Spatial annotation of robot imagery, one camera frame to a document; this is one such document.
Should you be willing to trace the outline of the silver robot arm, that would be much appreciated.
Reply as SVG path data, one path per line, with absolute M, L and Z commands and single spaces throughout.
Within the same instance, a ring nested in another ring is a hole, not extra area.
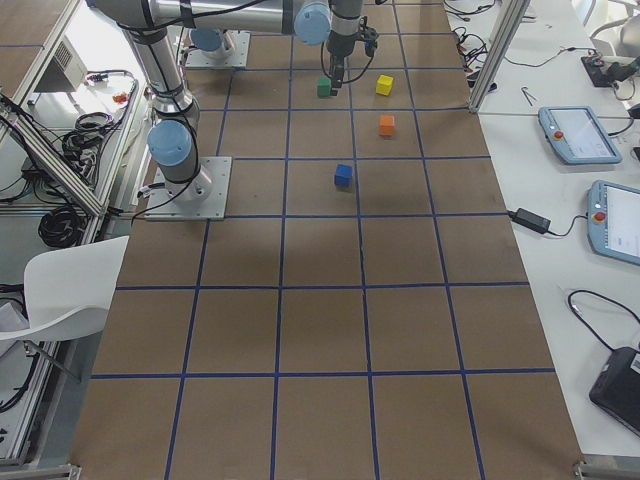
M 329 54 L 331 92 L 342 87 L 346 59 L 365 39 L 360 1 L 98 1 L 125 34 L 154 94 L 159 118 L 147 137 L 170 199 L 202 201 L 213 187 L 198 153 L 200 108 L 174 58 L 168 29 L 290 34 Z
M 196 28 L 189 33 L 191 43 L 199 50 L 211 54 L 229 55 L 234 44 L 226 30 Z

